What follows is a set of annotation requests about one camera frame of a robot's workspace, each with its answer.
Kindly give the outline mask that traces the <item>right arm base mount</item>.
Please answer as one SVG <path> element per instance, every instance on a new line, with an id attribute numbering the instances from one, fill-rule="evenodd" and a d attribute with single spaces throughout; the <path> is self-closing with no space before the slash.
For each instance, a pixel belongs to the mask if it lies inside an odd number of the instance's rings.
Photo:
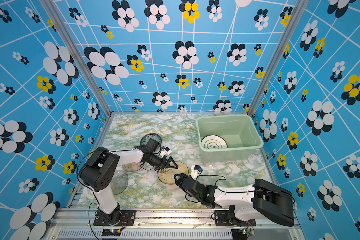
<path id="1" fill-rule="evenodd" d="M 255 227 L 256 220 L 250 219 L 248 221 L 242 221 L 233 216 L 233 212 L 229 210 L 214 210 L 211 214 L 211 219 L 215 221 L 217 227 Z"/>

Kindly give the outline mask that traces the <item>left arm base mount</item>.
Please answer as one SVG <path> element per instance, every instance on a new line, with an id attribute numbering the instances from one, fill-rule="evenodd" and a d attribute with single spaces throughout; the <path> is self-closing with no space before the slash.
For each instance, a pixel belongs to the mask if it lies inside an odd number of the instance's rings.
<path id="1" fill-rule="evenodd" d="M 95 213 L 94 226 L 133 226 L 136 218 L 136 210 L 115 210 L 111 214 L 105 214 L 100 210 Z"/>

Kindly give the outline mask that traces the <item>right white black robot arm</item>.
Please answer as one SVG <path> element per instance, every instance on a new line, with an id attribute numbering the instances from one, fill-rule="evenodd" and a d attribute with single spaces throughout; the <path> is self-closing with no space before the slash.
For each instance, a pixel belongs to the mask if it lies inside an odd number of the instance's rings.
<path id="1" fill-rule="evenodd" d="M 234 225 L 244 224 L 259 214 L 281 226 L 295 225 L 293 194 L 263 179 L 241 188 L 203 185 L 186 174 L 175 174 L 174 180 L 187 196 L 207 208 L 229 207 L 227 218 Z"/>

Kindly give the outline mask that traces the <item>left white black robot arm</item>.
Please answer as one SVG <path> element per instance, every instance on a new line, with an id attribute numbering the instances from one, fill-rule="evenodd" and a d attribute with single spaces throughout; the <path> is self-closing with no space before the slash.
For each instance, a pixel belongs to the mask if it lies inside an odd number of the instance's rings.
<path id="1" fill-rule="evenodd" d="M 147 163 L 155 171 L 178 169 L 172 157 L 160 157 L 156 150 L 160 143 L 149 139 L 132 150 L 111 151 L 103 147 L 97 148 L 79 171 L 81 184 L 89 188 L 98 202 L 98 219 L 106 225 L 115 226 L 123 218 L 120 204 L 115 200 L 111 189 L 116 168 L 132 163 Z"/>

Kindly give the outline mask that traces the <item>beige bamboo print plate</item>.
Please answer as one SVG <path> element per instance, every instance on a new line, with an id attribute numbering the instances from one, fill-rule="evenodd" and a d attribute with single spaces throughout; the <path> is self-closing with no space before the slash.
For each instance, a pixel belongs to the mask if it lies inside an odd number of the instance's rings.
<path id="1" fill-rule="evenodd" d="M 159 170 L 158 178 L 163 184 L 175 185 L 176 174 L 188 175 L 189 169 L 184 163 L 177 162 L 177 165 L 178 165 L 177 169 L 165 168 L 163 170 Z"/>

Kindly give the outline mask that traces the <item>blue patterned small plate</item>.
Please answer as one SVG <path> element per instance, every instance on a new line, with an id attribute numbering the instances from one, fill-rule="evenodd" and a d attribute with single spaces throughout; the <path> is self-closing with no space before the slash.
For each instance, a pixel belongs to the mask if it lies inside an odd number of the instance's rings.
<path id="1" fill-rule="evenodd" d="M 141 138 L 140 146 L 156 150 L 162 144 L 162 138 L 160 135 L 155 133 L 149 133 Z"/>

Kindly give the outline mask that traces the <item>light green plastic bin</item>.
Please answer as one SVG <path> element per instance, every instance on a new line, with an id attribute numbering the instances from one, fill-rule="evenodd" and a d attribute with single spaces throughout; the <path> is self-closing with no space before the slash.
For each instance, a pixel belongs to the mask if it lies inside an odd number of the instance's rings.
<path id="1" fill-rule="evenodd" d="M 263 147 L 264 142 L 247 115 L 222 115 L 200 117 L 196 120 L 201 161 L 204 163 L 245 160 Z M 204 137 L 216 135 L 223 138 L 227 149 L 204 149 Z"/>

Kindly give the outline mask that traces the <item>white plate cloud emblem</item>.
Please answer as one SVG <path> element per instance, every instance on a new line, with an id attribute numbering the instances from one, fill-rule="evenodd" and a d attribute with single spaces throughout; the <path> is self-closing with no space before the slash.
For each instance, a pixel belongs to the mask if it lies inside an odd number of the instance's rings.
<path id="1" fill-rule="evenodd" d="M 227 149 L 228 144 L 227 142 L 216 135 L 209 135 L 202 139 L 201 145 L 204 149 L 208 150 L 221 150 L 221 149 Z"/>

